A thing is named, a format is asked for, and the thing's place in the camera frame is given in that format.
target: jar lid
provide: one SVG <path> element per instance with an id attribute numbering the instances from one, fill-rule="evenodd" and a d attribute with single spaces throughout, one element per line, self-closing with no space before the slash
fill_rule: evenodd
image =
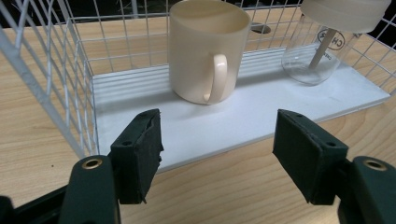
<path id="1" fill-rule="evenodd" d="M 381 21 L 391 0 L 304 0 L 301 11 L 338 31 L 369 33 Z"/>

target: white tray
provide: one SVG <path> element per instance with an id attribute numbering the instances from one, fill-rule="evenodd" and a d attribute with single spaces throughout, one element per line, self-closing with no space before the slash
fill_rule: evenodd
<path id="1" fill-rule="evenodd" d="M 108 154 L 134 116 L 152 108 L 162 112 L 165 152 L 160 171 L 164 171 L 272 136 L 279 108 L 322 121 L 389 98 L 344 64 L 320 85 L 300 84 L 284 73 L 283 51 L 245 53 L 233 94 L 217 105 L 195 105 L 179 98 L 170 89 L 168 65 L 95 76 L 101 154 Z"/>

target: glass jar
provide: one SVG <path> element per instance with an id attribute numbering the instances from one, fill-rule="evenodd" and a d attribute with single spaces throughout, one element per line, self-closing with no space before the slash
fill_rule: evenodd
<path id="1" fill-rule="evenodd" d="M 317 85 L 328 79 L 360 35 L 340 32 L 302 15 L 282 57 L 287 74 Z"/>

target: white wire rack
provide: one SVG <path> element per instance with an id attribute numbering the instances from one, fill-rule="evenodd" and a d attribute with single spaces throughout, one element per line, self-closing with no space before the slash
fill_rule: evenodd
<path id="1" fill-rule="evenodd" d="M 0 66 L 15 69 L 82 158 L 99 153 L 93 76 L 167 64 L 168 12 L 176 1 L 87 0 L 86 15 L 72 2 L 0 1 Z M 250 15 L 258 31 L 250 32 L 246 51 L 286 47 L 301 16 L 300 2 L 233 4 Z M 395 44 L 385 45 L 382 37 L 395 28 L 395 15 L 381 22 L 384 28 L 374 37 L 362 35 L 345 60 L 394 94 Z"/>

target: printed logo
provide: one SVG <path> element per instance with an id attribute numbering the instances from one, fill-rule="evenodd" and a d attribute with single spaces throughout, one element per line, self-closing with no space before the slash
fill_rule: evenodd
<path id="1" fill-rule="evenodd" d="M 318 33 L 318 41 L 320 41 L 320 43 L 322 42 L 324 36 L 327 34 L 327 30 L 328 29 L 325 29 Z M 339 50 L 345 45 L 345 43 L 346 39 L 344 38 L 343 34 L 337 31 L 328 48 L 332 50 Z"/>

